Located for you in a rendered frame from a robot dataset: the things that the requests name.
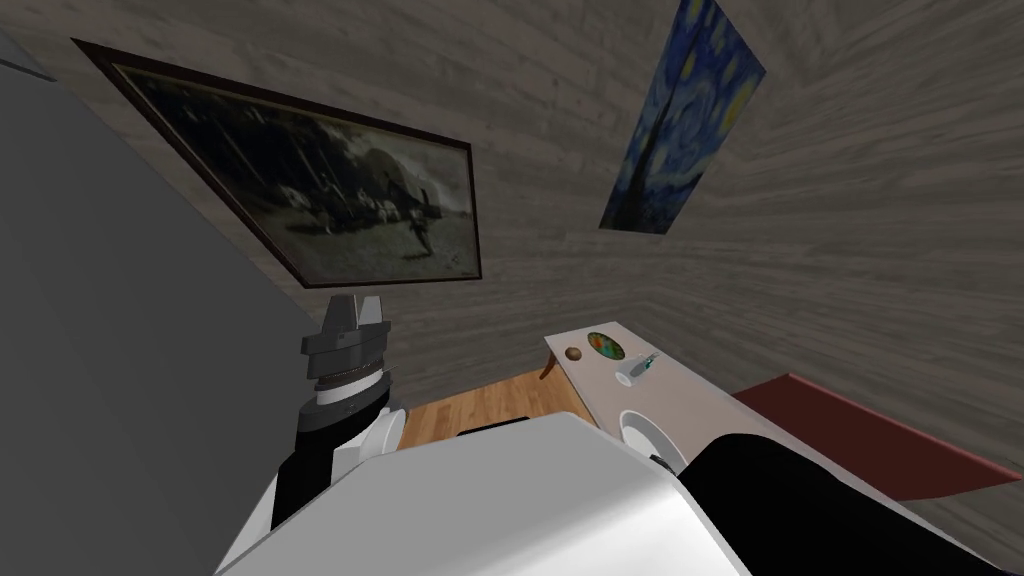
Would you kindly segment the pale table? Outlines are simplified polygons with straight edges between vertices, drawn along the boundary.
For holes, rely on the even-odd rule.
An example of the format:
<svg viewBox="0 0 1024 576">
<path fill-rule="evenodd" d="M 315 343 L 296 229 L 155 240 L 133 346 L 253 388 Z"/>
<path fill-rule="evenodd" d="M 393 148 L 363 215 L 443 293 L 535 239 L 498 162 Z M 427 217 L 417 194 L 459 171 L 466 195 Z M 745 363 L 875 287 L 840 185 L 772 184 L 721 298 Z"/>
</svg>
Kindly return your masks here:
<svg viewBox="0 0 1024 576">
<path fill-rule="evenodd" d="M 624 347 L 626 358 L 659 351 L 615 322 L 546 337 L 550 357 L 545 369 L 562 368 L 591 417 L 605 433 L 620 438 L 622 427 L 632 426 L 631 436 L 645 435 L 644 446 L 655 448 L 675 469 L 727 433 L 771 437 L 919 526 L 933 528 L 669 356 L 662 354 L 634 386 L 621 384 L 615 378 L 620 361 L 595 352 L 587 341 L 589 332 L 612 337 Z M 580 348 L 582 359 L 568 361 L 564 357 L 566 347 Z"/>
</svg>

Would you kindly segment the dark red flat block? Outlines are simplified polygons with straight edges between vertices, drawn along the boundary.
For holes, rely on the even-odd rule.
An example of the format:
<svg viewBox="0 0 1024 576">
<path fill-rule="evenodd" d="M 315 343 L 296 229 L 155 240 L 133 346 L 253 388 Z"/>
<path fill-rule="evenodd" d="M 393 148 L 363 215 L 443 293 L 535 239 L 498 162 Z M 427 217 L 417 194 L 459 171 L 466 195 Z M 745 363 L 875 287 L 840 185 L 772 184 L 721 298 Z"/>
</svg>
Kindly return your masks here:
<svg viewBox="0 0 1024 576">
<path fill-rule="evenodd" d="M 945 498 L 1022 479 L 792 373 L 733 397 L 893 500 Z"/>
</svg>

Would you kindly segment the white and teal bottle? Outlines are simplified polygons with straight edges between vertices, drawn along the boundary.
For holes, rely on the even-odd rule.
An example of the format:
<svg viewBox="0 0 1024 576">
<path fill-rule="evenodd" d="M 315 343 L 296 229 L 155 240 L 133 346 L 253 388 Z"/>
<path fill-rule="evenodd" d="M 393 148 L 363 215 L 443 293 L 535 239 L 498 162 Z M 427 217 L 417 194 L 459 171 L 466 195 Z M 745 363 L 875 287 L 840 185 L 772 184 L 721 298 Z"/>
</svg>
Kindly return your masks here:
<svg viewBox="0 0 1024 576">
<path fill-rule="evenodd" d="M 627 387 L 634 386 L 660 355 L 659 352 L 654 352 L 624 359 L 616 368 L 616 380 Z"/>
</svg>

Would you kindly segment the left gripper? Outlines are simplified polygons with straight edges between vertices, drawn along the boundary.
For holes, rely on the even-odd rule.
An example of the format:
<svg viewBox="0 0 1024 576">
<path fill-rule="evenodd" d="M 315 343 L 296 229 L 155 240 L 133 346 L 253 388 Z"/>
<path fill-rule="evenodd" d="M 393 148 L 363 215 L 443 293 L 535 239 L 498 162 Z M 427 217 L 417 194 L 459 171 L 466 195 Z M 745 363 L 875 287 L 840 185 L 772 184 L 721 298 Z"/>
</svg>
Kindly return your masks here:
<svg viewBox="0 0 1024 576">
<path fill-rule="evenodd" d="M 380 360 L 390 331 L 391 322 L 383 321 L 379 296 L 364 297 L 358 313 L 355 295 L 332 295 L 323 332 L 302 338 L 301 353 L 308 357 L 306 378 L 318 379 Z"/>
</svg>

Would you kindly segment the dark framed picture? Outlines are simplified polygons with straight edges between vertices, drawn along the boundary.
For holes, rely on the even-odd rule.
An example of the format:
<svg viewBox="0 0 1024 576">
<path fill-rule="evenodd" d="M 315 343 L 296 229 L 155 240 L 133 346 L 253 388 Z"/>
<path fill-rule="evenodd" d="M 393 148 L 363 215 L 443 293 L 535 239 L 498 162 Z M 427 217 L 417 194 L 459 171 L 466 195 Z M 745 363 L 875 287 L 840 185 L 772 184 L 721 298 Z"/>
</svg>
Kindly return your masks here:
<svg viewBox="0 0 1024 576">
<path fill-rule="evenodd" d="M 469 143 L 78 47 L 302 287 L 482 278 Z"/>
</svg>

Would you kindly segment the blue starry painting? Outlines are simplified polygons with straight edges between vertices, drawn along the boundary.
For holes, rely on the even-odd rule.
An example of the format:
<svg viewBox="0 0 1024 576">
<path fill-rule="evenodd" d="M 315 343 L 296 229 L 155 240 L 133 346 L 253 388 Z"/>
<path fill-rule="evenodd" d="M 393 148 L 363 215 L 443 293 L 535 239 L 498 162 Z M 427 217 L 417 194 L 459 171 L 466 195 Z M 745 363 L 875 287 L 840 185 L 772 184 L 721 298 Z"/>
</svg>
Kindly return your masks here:
<svg viewBox="0 0 1024 576">
<path fill-rule="evenodd" d="M 716 0 L 681 0 L 599 227 L 667 234 L 764 76 Z"/>
</svg>

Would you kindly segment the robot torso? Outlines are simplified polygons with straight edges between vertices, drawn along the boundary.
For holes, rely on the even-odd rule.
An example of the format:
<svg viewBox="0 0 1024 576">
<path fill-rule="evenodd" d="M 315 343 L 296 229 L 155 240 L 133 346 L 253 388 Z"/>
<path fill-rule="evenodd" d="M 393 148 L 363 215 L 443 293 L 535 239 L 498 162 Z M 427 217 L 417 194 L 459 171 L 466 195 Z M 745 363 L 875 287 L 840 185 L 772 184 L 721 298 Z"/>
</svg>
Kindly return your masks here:
<svg viewBox="0 0 1024 576">
<path fill-rule="evenodd" d="M 372 457 L 217 576 L 751 576 L 665 467 L 571 413 Z"/>
</svg>

